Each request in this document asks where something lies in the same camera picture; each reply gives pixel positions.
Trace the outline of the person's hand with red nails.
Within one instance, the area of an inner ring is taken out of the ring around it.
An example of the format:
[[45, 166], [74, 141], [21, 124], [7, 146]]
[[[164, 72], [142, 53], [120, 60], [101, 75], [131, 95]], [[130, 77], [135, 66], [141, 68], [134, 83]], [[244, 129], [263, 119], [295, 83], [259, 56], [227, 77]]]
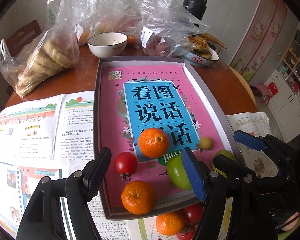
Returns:
[[280, 229], [282, 231], [289, 231], [294, 228], [298, 222], [300, 221], [300, 213], [296, 212], [290, 218], [288, 218], [281, 226]]

